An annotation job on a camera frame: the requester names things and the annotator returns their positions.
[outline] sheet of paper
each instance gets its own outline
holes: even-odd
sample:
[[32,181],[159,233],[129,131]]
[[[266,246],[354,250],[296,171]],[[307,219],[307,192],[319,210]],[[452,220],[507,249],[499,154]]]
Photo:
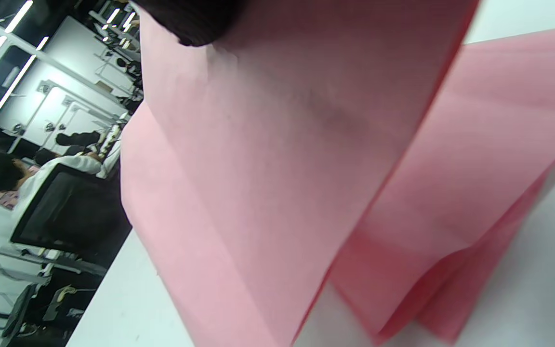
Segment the sheet of paper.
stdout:
[[123,194],[198,347],[291,344],[476,3],[254,0],[200,49],[141,14]]
[[[525,192],[536,196],[529,187],[554,162],[555,30],[465,46],[400,167],[336,259],[332,283],[379,341],[436,295],[423,321],[454,340],[529,208],[502,216]],[[496,236],[476,247],[476,259],[455,254],[486,233]],[[439,261],[448,272],[407,296]],[[463,264],[447,292],[436,293]]]

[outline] person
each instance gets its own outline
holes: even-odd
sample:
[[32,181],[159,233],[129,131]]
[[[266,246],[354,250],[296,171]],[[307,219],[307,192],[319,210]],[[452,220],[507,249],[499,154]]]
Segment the person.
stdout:
[[[64,153],[63,156],[75,156],[79,153],[86,154],[88,152],[90,151],[87,151],[83,147],[80,147],[78,145],[71,145],[66,150],[66,153]],[[47,162],[54,160],[55,158],[61,158],[61,157],[62,156],[60,154],[51,152],[46,148],[40,148],[38,149],[38,151],[36,151],[36,154],[34,154],[33,161],[35,161],[38,166],[44,166]]]
[[102,169],[102,160],[94,152],[53,158],[37,172],[29,171],[21,160],[0,152],[0,191],[18,191],[18,203],[13,210],[13,219],[20,220],[33,196],[58,164],[91,175],[98,174]]
[[90,133],[73,133],[71,135],[67,135],[64,133],[57,134],[55,137],[55,142],[60,146],[80,146],[80,147],[89,147],[91,145],[95,145],[101,139],[101,134],[99,132],[90,132]]

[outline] pink paper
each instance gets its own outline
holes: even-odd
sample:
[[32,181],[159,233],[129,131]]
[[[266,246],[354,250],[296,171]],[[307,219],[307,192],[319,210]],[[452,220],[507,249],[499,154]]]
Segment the pink paper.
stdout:
[[466,46],[330,280],[377,341],[425,305],[454,340],[554,161],[555,31]]
[[143,13],[124,203],[197,347],[291,344],[475,8],[254,0],[200,49]]

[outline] office chair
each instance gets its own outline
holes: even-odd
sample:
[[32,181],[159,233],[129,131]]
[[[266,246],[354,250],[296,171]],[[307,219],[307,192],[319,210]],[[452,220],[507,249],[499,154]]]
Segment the office chair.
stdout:
[[10,240],[75,253],[108,267],[131,228],[115,185],[58,164],[31,200]]

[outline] dark fabric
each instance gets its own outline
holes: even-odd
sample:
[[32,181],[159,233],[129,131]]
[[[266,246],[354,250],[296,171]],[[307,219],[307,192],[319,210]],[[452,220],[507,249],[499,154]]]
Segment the dark fabric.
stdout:
[[179,38],[184,46],[204,46],[226,33],[241,0],[135,0]]
[[55,138],[55,142],[60,146],[77,145],[80,147],[88,147],[94,145],[97,141],[100,141],[99,132],[73,133],[71,135],[58,134]]
[[84,147],[79,145],[71,145],[68,149],[66,149],[64,156],[75,156],[79,153],[84,153],[84,152],[85,152]]

